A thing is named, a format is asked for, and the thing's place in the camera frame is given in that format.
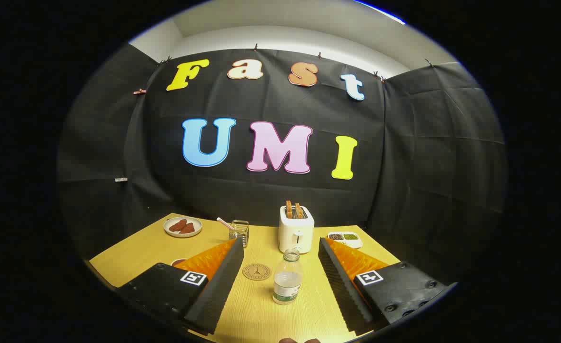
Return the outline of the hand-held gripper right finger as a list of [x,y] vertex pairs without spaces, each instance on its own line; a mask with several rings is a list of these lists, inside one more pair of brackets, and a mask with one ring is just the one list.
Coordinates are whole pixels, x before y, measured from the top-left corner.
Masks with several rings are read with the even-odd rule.
[[356,335],[403,325],[455,287],[410,262],[381,262],[327,237],[320,239],[318,258],[344,322]]

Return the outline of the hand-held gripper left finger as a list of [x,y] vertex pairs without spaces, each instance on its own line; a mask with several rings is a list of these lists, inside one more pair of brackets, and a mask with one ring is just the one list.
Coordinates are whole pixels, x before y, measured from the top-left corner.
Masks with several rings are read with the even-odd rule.
[[174,266],[155,263],[117,292],[168,325],[214,334],[243,258],[232,239]]

